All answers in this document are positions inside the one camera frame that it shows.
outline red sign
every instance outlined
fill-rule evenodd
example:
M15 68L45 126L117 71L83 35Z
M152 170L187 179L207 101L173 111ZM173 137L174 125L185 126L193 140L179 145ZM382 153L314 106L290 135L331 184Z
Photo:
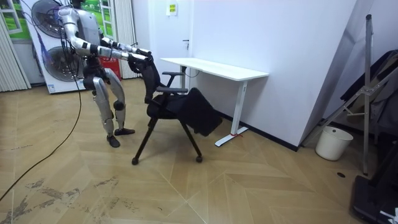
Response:
M121 75L120 75L120 67L119 67L119 60L115 58L106 58L106 57L100 57L101 64L105 68L110 68L116 76L122 80Z

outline white desk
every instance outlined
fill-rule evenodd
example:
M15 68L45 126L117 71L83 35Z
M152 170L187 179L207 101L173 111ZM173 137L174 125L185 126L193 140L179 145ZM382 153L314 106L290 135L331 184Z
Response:
M235 138L238 134L241 134L242 132L247 130L247 128L245 127L239 129L239 121L241 119L244 95L246 94L248 81L255 78L267 77L269 75L268 73L258 72L246 68L239 68L231 65L225 65L222 63L209 62L197 58L162 58L162 60L180 65L181 70L182 67L189 67L199 70L201 72L208 73L210 75L216 75L218 77L223 77L229 80L240 82L241 84L239 86L238 97L236 99L231 134L218 140L216 142L216 146L220 147L222 144L226 143L232 138ZM185 76L181 76L180 85L181 88L185 88Z

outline robot leg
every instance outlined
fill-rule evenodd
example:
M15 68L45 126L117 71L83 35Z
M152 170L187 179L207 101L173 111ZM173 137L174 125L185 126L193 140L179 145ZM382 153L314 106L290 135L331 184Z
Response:
M113 136L113 114L109 105L109 95L105 83L102 78L94 77L93 84L95 87L93 99L101 114L102 124L107 134L106 140L108 140L112 147L119 147L119 141Z
M124 128L124 120L126 119L126 101L124 98L122 84L120 83L119 78L110 68L105 68L105 75L109 79L112 93L118 99L113 103L116 121L119 124L119 128L114 131L114 135L119 136L125 134L134 134L136 132L135 130Z

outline wooden floor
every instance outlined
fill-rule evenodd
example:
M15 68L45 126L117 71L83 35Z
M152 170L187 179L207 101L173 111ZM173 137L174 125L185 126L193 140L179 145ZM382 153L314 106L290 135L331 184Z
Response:
M348 211L353 179L361 173L360 144L352 143L338 162L313 148L293 152L251 131L216 147L229 133L231 123L224 121L207 138L195 136L204 155L197 164L178 121L160 121L140 164L132 166L149 119L143 82L123 86L126 127L137 133L110 147L84 91L75 131L0 202L0 224L360 223ZM78 93L49 95L45 87L0 93L1 195L65 139L78 106Z

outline chair backrest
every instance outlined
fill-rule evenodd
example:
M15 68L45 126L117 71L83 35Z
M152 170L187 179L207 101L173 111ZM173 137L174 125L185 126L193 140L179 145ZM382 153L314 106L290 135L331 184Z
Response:
M150 62L150 65L146 69L141 70L141 74L146 89L144 103L149 104L154 97L156 88L160 85L160 75L153 61Z

